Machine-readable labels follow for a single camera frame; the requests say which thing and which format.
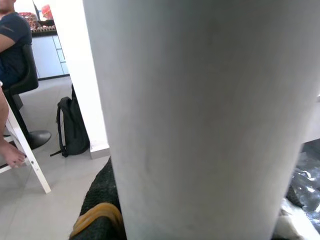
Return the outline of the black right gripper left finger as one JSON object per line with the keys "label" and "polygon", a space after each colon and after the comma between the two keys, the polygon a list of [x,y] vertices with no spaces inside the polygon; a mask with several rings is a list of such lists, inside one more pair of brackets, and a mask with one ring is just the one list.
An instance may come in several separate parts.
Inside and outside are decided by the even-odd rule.
{"label": "black right gripper left finger", "polygon": [[116,181],[109,158],[85,195],[70,240],[125,240],[127,238]]}

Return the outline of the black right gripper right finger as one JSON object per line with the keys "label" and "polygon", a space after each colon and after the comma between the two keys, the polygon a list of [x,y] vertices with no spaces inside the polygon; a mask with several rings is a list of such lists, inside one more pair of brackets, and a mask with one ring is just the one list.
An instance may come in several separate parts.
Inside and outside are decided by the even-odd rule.
{"label": "black right gripper right finger", "polygon": [[309,220],[303,212],[304,205],[298,199],[294,189],[289,187],[282,200],[278,218],[273,230],[273,240],[308,240]]}

